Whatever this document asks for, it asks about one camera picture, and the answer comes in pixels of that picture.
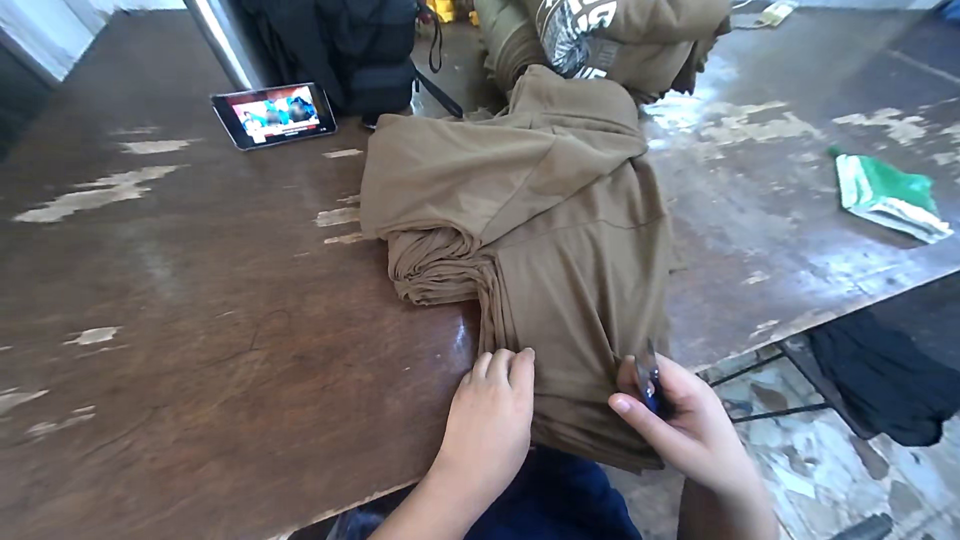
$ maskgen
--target black backpack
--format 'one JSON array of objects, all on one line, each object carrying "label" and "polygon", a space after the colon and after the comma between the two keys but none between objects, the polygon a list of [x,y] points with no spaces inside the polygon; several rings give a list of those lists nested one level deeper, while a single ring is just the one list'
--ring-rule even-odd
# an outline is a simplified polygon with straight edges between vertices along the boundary
[{"label": "black backpack", "polygon": [[444,38],[437,15],[421,0],[242,0],[270,58],[286,85],[315,82],[333,108],[345,114],[380,114],[406,109],[414,81],[444,108],[463,110],[420,73],[410,53],[417,18],[434,24],[430,46],[440,53]]}]

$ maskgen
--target brown t-shirt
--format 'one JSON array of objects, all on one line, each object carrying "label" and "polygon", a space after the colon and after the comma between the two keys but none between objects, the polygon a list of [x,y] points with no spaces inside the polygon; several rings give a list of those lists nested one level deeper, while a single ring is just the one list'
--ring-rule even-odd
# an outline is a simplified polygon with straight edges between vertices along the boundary
[{"label": "brown t-shirt", "polygon": [[535,440],[634,471],[660,460],[607,398],[620,358],[665,350],[671,260],[645,152],[621,86],[531,66],[494,119],[381,117],[360,206],[401,298],[478,299],[481,350],[537,351]]}]

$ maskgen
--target right hand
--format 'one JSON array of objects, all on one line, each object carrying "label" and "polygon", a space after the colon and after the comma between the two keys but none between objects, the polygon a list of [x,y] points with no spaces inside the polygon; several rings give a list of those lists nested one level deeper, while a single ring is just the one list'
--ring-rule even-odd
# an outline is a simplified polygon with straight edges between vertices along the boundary
[{"label": "right hand", "polygon": [[756,466],[747,455],[720,399],[700,378],[666,356],[657,355],[663,397],[674,406],[664,421],[637,394],[633,356],[620,365],[610,407],[643,436],[664,460],[717,495],[745,498],[763,492]]}]

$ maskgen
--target folded fabric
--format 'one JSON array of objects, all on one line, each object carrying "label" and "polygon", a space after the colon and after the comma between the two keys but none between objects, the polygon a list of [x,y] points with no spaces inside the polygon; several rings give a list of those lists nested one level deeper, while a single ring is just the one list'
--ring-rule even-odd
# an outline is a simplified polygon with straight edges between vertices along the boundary
[{"label": "folded fabric", "polygon": [[670,231],[630,95],[530,66],[505,114],[384,115],[360,223],[416,304],[478,299],[480,350],[537,350],[535,440],[660,467],[607,406],[620,358],[666,347]]},{"label": "folded fabric", "polygon": [[488,51],[484,67],[497,86],[508,92],[528,65],[546,63],[537,29],[512,0],[476,0],[474,8]]},{"label": "folded fabric", "polygon": [[656,101],[670,89],[692,92],[708,51],[730,31],[726,0],[475,0],[474,5],[489,51],[485,65],[505,92],[532,64],[548,65],[567,78],[616,81],[639,103]]}]

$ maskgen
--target wall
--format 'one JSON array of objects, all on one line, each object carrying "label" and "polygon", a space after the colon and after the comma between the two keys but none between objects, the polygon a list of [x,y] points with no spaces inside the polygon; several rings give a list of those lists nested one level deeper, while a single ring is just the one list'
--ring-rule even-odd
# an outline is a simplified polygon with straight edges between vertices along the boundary
[{"label": "wall", "polygon": [[117,10],[184,9],[182,0],[3,0],[0,28],[62,81]]}]

